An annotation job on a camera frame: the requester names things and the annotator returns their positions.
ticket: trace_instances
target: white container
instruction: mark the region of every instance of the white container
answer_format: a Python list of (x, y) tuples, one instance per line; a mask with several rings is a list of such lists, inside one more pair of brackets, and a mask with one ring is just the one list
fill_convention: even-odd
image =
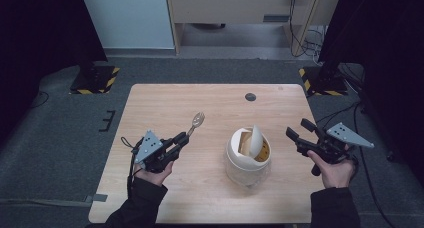
[[(258, 144), (258, 132), (261, 138), (259, 154), (251, 157), (249, 150), (256, 150), (251, 145)], [(224, 154), (228, 177), (235, 183), (253, 188), (260, 184), (270, 172), (271, 147), (259, 128), (241, 128), (228, 141)]]

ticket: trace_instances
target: gray floor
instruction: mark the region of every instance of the gray floor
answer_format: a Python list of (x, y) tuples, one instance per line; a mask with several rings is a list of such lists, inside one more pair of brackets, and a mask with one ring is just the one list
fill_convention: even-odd
[[(319, 43), (321, 37), (312, 31), (308, 40)], [(40, 89), (49, 94), (47, 102), (43, 103), (47, 98), (44, 93), (35, 99), (34, 105), (42, 105), (28, 112), (0, 153), (0, 199), (54, 200), (58, 206), (0, 205), (0, 227), (89, 224), (90, 204), (84, 200), (96, 192), (133, 84), (302, 84), (298, 69), (315, 65), (312, 53), (309, 50), (308, 55), (292, 57), (278, 25), (227, 25), (224, 29), (190, 25), (186, 27), (181, 53), (177, 56), (110, 57), (109, 63), (121, 71), (109, 94), (69, 95), (77, 67), (49, 75), (40, 84)], [(360, 66), (352, 67), (353, 72), (361, 73)], [(347, 96), (308, 98), (316, 121), (358, 100), (352, 89)], [(109, 132), (99, 132), (105, 126), (103, 119), (110, 116), (107, 110), (116, 110), (114, 122)], [(337, 115), (329, 125), (343, 122), (353, 128), (353, 117), (350, 109)], [(422, 187), (406, 164), (386, 160), (388, 151), (371, 119), (361, 112), (357, 112), (356, 119), (360, 134), (376, 144), (375, 149), (364, 150), (364, 159), (382, 210), (395, 227), (424, 227)], [(355, 154), (361, 157), (359, 150)], [(390, 227), (374, 204), (362, 163), (351, 190), (362, 227)], [(309, 227), (308, 224), (296, 226)]]

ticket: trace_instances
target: sleeve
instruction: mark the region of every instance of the sleeve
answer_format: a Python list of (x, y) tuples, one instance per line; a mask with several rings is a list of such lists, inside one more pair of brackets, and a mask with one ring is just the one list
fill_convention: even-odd
[(134, 178), (132, 197), (112, 213), (104, 227), (107, 228), (151, 228), (156, 223), (159, 205), (168, 189), (143, 179)]
[(312, 193), (311, 210), (311, 228), (360, 227), (349, 188), (328, 188)]

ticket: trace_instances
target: white wall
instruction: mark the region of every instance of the white wall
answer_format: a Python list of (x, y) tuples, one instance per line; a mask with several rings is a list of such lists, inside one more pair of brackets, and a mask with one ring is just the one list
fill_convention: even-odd
[(166, 0), (84, 0), (103, 48), (174, 49)]

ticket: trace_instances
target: desk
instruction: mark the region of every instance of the desk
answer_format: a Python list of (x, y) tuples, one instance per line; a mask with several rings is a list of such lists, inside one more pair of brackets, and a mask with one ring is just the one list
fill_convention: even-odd
[[(253, 93), (255, 101), (245, 95)], [(122, 136), (135, 144), (146, 130), (156, 136), (174, 137), (191, 127), (193, 116), (203, 111), (202, 126), (190, 137), (173, 173), (158, 223), (308, 223), (310, 194), (323, 189), (321, 177), (310, 172), (312, 161), (296, 152), (286, 137), (287, 126), (305, 139), (316, 137), (300, 126), (301, 118), (313, 121), (299, 85), (281, 84), (138, 84), (128, 97), (97, 194), (91, 222), (104, 222), (125, 201), (130, 149)], [(271, 172), (256, 189), (247, 191), (225, 172), (224, 149), (241, 127), (258, 125), (272, 149)]]
[[(293, 33), (303, 44), (311, 25), (328, 25), (338, 0), (295, 0), (292, 17)], [(174, 44), (177, 54), (184, 24), (258, 24), (265, 15), (290, 15), (291, 0), (168, 0)], [(288, 22), (284, 31), (294, 54), (301, 54), (299, 42), (292, 41)]]

